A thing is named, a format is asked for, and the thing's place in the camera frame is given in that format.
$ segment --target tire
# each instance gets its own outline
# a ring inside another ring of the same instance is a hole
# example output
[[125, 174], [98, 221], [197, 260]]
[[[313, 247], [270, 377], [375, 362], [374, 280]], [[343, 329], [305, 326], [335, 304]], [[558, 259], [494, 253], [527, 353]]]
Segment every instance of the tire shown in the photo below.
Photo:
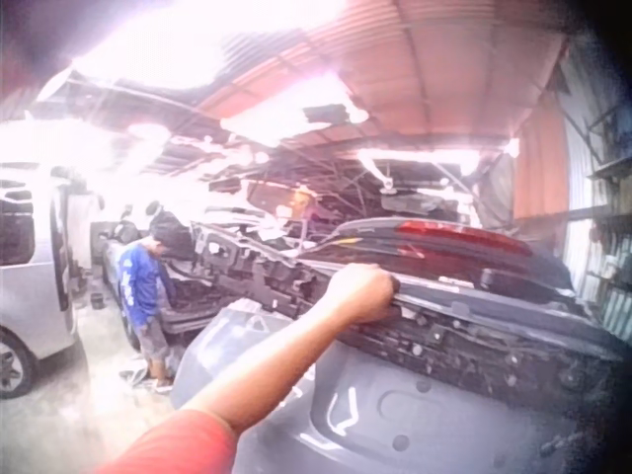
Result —
[[0, 331], [0, 399], [17, 398], [33, 388], [36, 359], [13, 334]]
[[122, 323], [122, 329], [125, 331], [125, 338], [129, 342], [129, 345], [137, 352], [140, 352], [140, 341], [138, 336], [134, 333], [134, 329], [131, 327], [125, 306], [122, 304], [120, 291], [118, 292], [118, 313], [120, 316], [120, 322]]

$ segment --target gray shorts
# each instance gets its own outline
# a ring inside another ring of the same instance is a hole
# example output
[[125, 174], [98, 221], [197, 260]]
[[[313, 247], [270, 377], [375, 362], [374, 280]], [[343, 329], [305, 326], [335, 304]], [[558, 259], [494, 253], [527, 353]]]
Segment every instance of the gray shorts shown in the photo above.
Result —
[[135, 328], [135, 332], [140, 342], [140, 349], [145, 357], [149, 357], [152, 360], [164, 360], [167, 358], [169, 345], [158, 319], [150, 318], [147, 320], [147, 324]]

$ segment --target silver car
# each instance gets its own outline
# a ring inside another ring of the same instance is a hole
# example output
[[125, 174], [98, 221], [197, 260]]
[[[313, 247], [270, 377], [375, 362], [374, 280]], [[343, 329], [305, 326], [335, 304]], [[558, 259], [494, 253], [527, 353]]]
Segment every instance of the silver car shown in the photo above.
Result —
[[0, 398], [26, 394], [38, 360], [77, 340], [64, 189], [48, 172], [16, 168], [2, 165], [0, 179]]

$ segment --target hand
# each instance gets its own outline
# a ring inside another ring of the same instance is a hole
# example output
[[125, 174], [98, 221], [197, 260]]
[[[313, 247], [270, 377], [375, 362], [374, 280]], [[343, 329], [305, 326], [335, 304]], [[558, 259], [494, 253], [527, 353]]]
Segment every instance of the hand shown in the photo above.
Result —
[[396, 284], [378, 265], [349, 264], [332, 277], [319, 303], [348, 324], [377, 321], [386, 316]]

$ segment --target blue shirt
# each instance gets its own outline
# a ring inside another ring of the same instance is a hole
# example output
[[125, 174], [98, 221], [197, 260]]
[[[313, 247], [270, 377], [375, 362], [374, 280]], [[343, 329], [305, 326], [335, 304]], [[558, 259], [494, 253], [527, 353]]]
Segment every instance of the blue shirt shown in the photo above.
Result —
[[128, 244], [118, 260], [122, 303], [134, 328], [158, 314], [158, 277], [167, 294], [171, 284], [166, 271], [139, 242]]

